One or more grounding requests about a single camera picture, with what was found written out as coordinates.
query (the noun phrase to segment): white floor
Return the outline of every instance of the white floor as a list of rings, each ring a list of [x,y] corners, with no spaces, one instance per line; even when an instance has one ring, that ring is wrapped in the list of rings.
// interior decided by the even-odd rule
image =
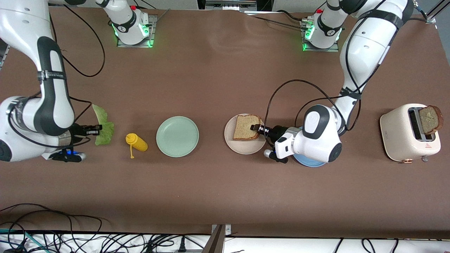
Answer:
[[[74,235],[76,238],[89,239],[92,235]],[[122,243],[126,242],[133,235],[129,235],[121,240]],[[43,235],[34,235],[33,238],[41,244],[45,244]],[[53,236],[46,236],[48,243],[53,243]],[[70,234],[64,235],[63,239],[71,239]],[[145,235],[146,241],[139,237],[130,241],[127,245],[140,245],[148,241],[150,235]],[[209,236],[190,235],[190,239],[198,242],[201,245],[205,245]],[[20,243],[23,239],[23,235],[12,235],[11,242]],[[7,241],[6,235],[0,235],[0,240]],[[102,247],[102,242],[105,238],[98,238],[96,240],[88,242],[83,246],[83,250],[87,253],[99,253]],[[376,253],[391,253],[395,244],[395,240],[392,239],[371,239],[370,240],[375,248]],[[78,244],[81,245],[85,241],[78,240]],[[277,238],[226,238],[224,253],[235,253],[243,250],[243,253],[333,253],[339,239],[277,239]],[[77,246],[73,240],[68,242],[73,247],[70,249],[68,246],[61,248],[61,253],[70,253]],[[27,240],[26,248],[36,248],[38,245],[31,240]],[[108,249],[108,252],[115,252],[115,249],[119,247],[119,244],[113,244]],[[180,247],[180,237],[174,239],[174,245],[170,247],[159,247],[157,252],[174,252]],[[10,248],[6,243],[0,243],[0,250]],[[186,240],[187,249],[200,249],[195,244]],[[130,248],[129,253],[139,253],[142,247]],[[449,241],[429,241],[429,240],[400,240],[395,253],[444,253],[450,251]],[[367,253],[361,245],[361,239],[344,239],[339,250],[339,253]],[[122,248],[117,253],[127,253],[127,250]]]

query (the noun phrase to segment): white toaster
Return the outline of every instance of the white toaster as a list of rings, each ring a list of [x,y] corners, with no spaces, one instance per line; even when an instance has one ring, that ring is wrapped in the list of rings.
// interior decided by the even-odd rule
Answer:
[[[423,104],[405,104],[380,118],[381,135],[387,156],[398,162],[410,163],[441,150],[438,132],[425,135],[420,122],[419,110]]]

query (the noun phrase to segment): brown tabletop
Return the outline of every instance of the brown tabletop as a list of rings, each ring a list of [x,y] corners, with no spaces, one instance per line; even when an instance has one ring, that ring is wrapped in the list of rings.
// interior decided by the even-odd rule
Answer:
[[[153,48],[117,48],[102,9],[75,10],[98,32],[106,64],[94,78],[66,64],[70,95],[105,108],[116,132],[110,145],[77,148],[88,155],[82,163],[2,163],[2,207],[32,202],[104,217],[103,231],[207,233],[210,224],[231,223],[237,235],[407,238],[450,232],[450,127],[439,132],[442,149],[428,163],[398,164],[385,155],[378,126],[382,114],[407,103],[437,105],[450,115],[450,69],[434,25],[403,26],[364,92],[356,128],[341,138],[341,156],[307,168],[294,159],[276,163],[262,150],[234,153],[224,127],[239,113],[264,116],[274,90],[290,79],[337,95],[343,84],[338,53],[303,52],[298,30],[237,11],[170,10],[157,24]],[[95,73],[102,54],[94,34],[65,8],[51,13],[64,55],[81,71]],[[292,23],[283,14],[264,17]],[[353,24],[346,24],[340,44]],[[10,51],[0,84],[0,101],[39,89],[33,63],[17,50]],[[297,110],[320,96],[302,83],[285,86],[274,98],[268,125],[292,126]],[[77,112],[85,106],[73,104]],[[170,158],[155,136],[164,120],[177,115],[197,124],[200,140],[188,156]],[[95,124],[94,112],[79,123]],[[134,160],[125,143],[130,132],[149,145],[145,153],[134,152]],[[32,209],[17,208],[1,220]],[[69,229],[65,218],[54,215],[27,220],[30,229]],[[74,229],[97,226],[79,223]]]

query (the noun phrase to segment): bread slice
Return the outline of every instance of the bread slice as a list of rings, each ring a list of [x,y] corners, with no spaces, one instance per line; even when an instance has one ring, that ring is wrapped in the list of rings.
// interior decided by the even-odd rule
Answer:
[[[429,105],[419,110],[420,121],[422,123],[423,133],[426,135],[435,133],[444,125],[444,118],[441,110],[434,105]]]
[[[250,129],[252,125],[261,124],[261,118],[257,115],[238,115],[233,140],[256,140],[259,133]]]

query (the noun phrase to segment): cable connector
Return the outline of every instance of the cable connector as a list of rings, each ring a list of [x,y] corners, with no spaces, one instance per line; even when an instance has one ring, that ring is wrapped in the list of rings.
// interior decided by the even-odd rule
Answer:
[[[186,252],[186,246],[185,246],[185,237],[183,236],[181,238],[180,248],[178,249],[178,252]]]

